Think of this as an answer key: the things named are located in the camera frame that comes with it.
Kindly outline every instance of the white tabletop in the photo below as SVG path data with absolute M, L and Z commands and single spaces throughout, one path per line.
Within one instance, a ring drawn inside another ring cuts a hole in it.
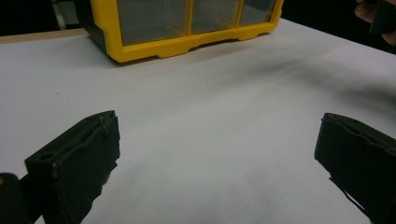
M 3 44 L 0 171 L 23 177 L 28 156 L 114 109 L 119 166 L 83 223 L 369 223 L 315 144 L 325 112 L 395 136 L 395 87 L 395 55 L 284 20 L 124 65 L 86 35 Z

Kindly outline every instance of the toolbox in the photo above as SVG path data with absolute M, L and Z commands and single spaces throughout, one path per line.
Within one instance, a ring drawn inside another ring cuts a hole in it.
M 78 20 L 112 59 L 171 57 L 273 31 L 283 0 L 75 0 Z

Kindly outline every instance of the yellow frame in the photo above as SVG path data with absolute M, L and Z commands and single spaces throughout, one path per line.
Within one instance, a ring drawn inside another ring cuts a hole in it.
M 167 58 L 184 54 L 190 49 L 203 44 L 227 39 L 248 40 L 259 34 L 273 31 L 280 19 L 283 0 L 275 0 L 274 9 L 269 22 L 255 25 L 239 26 L 244 0 L 239 0 L 234 27 L 227 30 L 208 32 L 198 35 L 191 34 L 193 0 L 187 1 L 187 33 L 181 37 L 148 43 L 123 46 L 120 31 L 120 19 L 117 0 L 91 0 L 92 14 L 95 24 L 103 30 L 106 52 L 119 63 L 158 56 Z

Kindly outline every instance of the human hand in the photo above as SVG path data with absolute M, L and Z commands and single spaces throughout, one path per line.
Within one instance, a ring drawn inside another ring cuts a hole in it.
M 356 0 L 359 4 L 355 8 L 355 14 L 357 17 L 361 18 L 364 21 L 368 21 L 370 23 L 373 22 L 376 8 L 374 5 L 368 4 L 365 0 Z M 396 7 L 396 0 L 385 0 Z M 387 41 L 390 45 L 396 46 L 396 29 L 388 34 L 382 34 L 382 37 Z

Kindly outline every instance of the transparent drawer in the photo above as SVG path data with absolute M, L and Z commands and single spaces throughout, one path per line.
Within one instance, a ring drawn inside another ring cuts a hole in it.
M 186 34 L 186 0 L 117 0 L 122 45 Z
M 275 0 L 245 0 L 239 25 L 252 25 L 270 20 Z
M 234 26 L 238 0 L 195 0 L 191 32 L 200 34 Z

